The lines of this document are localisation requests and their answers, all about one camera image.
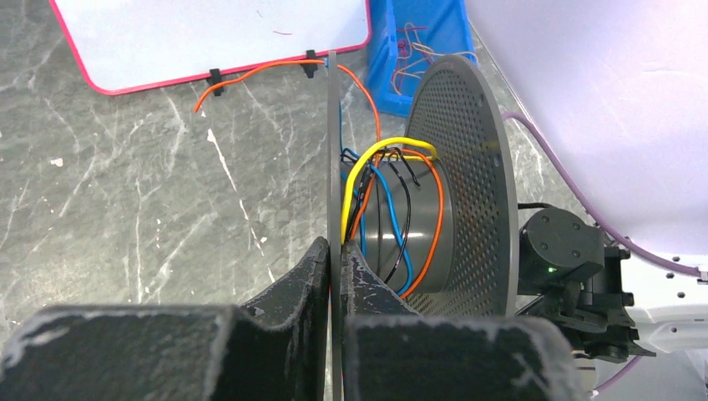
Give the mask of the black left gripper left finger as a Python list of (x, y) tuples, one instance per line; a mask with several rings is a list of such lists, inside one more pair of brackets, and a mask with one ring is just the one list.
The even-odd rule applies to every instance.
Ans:
[(237, 305), (45, 308), (13, 334), (4, 400), (320, 400), (327, 241)]

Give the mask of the black perforated cable spool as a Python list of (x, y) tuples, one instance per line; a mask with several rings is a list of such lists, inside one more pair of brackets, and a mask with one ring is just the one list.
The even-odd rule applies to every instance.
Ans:
[(513, 172), (498, 106), (471, 61), (448, 55), (428, 69), (406, 135), (430, 140), (442, 158), (453, 232), (439, 265), (442, 289), (402, 300), (423, 316), (511, 317), (518, 281)]

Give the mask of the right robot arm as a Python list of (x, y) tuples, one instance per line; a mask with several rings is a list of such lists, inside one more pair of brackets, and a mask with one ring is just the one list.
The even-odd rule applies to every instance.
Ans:
[(523, 315), (593, 360), (593, 400), (707, 397), (707, 267), (660, 258), (547, 203), (520, 230)]

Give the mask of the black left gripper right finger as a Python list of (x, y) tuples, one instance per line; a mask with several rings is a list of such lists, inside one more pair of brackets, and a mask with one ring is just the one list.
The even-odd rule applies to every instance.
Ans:
[(347, 400), (584, 400), (561, 332), (536, 317), (415, 312), (341, 249), (342, 380)]

